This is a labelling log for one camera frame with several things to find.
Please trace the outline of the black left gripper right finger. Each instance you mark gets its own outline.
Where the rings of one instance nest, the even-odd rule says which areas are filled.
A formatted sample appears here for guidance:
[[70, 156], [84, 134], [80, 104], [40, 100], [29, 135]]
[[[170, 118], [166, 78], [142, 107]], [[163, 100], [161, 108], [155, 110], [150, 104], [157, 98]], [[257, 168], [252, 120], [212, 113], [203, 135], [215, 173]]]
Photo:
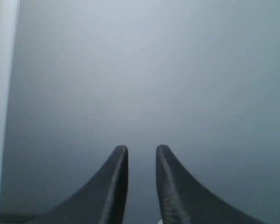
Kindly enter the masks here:
[[260, 224], [203, 186], [169, 146], [156, 148], [156, 187], [164, 224]]

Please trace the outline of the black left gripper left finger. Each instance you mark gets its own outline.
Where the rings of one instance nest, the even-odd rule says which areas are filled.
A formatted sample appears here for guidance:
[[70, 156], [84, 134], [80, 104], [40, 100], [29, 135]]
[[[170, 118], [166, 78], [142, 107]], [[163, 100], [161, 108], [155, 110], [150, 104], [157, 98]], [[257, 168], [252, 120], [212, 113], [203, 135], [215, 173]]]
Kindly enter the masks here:
[[128, 193], [128, 148], [118, 145], [74, 195], [31, 224], [121, 224]]

